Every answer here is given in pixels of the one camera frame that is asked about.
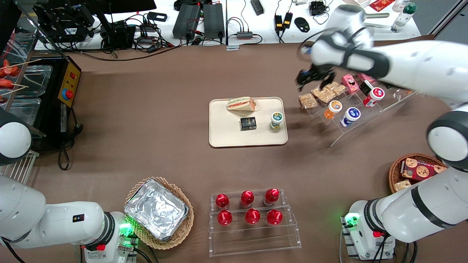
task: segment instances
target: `green bottle cap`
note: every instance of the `green bottle cap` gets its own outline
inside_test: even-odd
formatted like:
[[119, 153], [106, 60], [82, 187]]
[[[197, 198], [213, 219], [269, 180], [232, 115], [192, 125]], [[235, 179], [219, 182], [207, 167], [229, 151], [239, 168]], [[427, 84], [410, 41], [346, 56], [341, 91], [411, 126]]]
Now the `green bottle cap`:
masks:
[[405, 14], [414, 14], [414, 12], [416, 12], [416, 9], [417, 9], [417, 6], [415, 3], [413, 2], [409, 2], [408, 5], [405, 6], [405, 8], [403, 9], [403, 13]]

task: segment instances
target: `white bottle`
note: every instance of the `white bottle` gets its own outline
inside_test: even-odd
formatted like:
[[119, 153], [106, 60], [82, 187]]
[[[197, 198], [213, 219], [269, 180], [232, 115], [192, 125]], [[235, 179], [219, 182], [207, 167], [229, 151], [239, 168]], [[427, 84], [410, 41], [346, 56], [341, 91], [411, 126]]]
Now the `white bottle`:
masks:
[[392, 10], [395, 12], [402, 12], [406, 5], [409, 4], [411, 0], [396, 0], [395, 4], [392, 7]]
[[406, 5], [403, 9], [403, 12], [401, 12], [396, 18], [395, 22], [393, 22], [393, 25], [390, 28], [390, 30], [392, 30], [392, 32], [395, 33], [400, 32], [406, 25], [406, 23], [408, 23], [410, 18], [413, 16], [414, 12], [416, 12], [416, 9], [417, 7], [415, 3], [410, 2], [408, 5]]

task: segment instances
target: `brown table surface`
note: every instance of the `brown table surface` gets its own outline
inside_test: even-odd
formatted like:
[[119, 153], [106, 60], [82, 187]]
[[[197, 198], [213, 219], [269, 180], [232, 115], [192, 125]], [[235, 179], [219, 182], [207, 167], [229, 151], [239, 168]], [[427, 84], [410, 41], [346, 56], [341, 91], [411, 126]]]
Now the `brown table surface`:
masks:
[[[33, 187], [49, 204], [94, 201], [105, 211], [123, 211], [136, 183], [148, 176], [167, 178], [191, 201], [195, 222], [181, 245], [157, 251], [161, 263], [338, 262], [339, 217], [357, 200], [389, 194], [388, 168], [395, 159], [411, 152], [431, 154], [425, 129], [448, 107], [414, 96], [330, 148], [334, 138], [298, 107], [294, 78], [310, 64], [298, 60], [297, 46], [265, 44], [240, 51], [191, 46], [130, 62], [72, 55], [83, 69], [74, 107], [84, 130], [70, 151], [71, 170], [59, 170], [57, 153], [44, 153], [36, 162]], [[119, 52], [119, 57], [135, 54]], [[283, 99], [289, 136], [285, 145], [209, 145], [208, 103], [246, 95]], [[209, 258], [210, 195], [271, 187], [285, 190], [302, 249]], [[423, 238], [417, 262], [465, 262], [467, 230], [464, 221]], [[400, 262], [403, 249], [399, 243], [397, 259], [388, 262]], [[0, 253], [1, 262], [16, 262], [5, 248]], [[27, 263], [77, 261], [70, 244], [17, 253]], [[343, 255], [345, 262], [357, 262]]]

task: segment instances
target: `red knob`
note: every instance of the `red knob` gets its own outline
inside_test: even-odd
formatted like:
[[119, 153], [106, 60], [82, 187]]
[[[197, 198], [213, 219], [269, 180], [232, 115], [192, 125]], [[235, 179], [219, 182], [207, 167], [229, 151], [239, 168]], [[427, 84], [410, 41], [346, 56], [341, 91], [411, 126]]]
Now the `red knob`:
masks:
[[74, 96], [73, 91], [67, 90], [67, 91], [65, 92], [65, 97], [66, 97], [67, 99], [71, 99], [71, 98], [73, 98], [73, 96]]
[[222, 210], [218, 214], [218, 223], [222, 226], [228, 226], [233, 221], [233, 216], [228, 210]]
[[221, 209], [227, 208], [229, 206], [229, 198], [227, 197], [227, 195], [219, 194], [216, 197], [216, 205]]
[[272, 209], [268, 212], [268, 214], [266, 214], [266, 221], [270, 225], [273, 225], [273, 226], [279, 225], [282, 220], [283, 220], [283, 214], [276, 209]]
[[265, 205], [273, 205], [279, 198], [279, 190], [276, 188], [269, 189], [266, 191], [265, 196], [263, 198], [263, 203]]
[[99, 244], [96, 247], [97, 251], [104, 251], [106, 249], [106, 245], [104, 244]]
[[250, 225], [254, 225], [260, 221], [260, 213], [257, 209], [250, 208], [245, 213], [245, 222]]
[[243, 207], [247, 208], [251, 206], [253, 202], [254, 202], [254, 193], [252, 193], [252, 191], [247, 190], [241, 194], [241, 205]]

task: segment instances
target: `computer mouse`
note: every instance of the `computer mouse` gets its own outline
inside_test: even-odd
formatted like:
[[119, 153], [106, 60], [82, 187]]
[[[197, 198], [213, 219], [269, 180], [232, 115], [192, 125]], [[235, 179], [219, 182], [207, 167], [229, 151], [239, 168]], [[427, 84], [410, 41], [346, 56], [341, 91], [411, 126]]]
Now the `computer mouse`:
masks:
[[297, 17], [294, 19], [294, 24], [296, 24], [296, 27], [299, 28], [301, 32], [307, 33], [310, 30], [309, 23], [307, 23], [307, 20], [303, 17]]

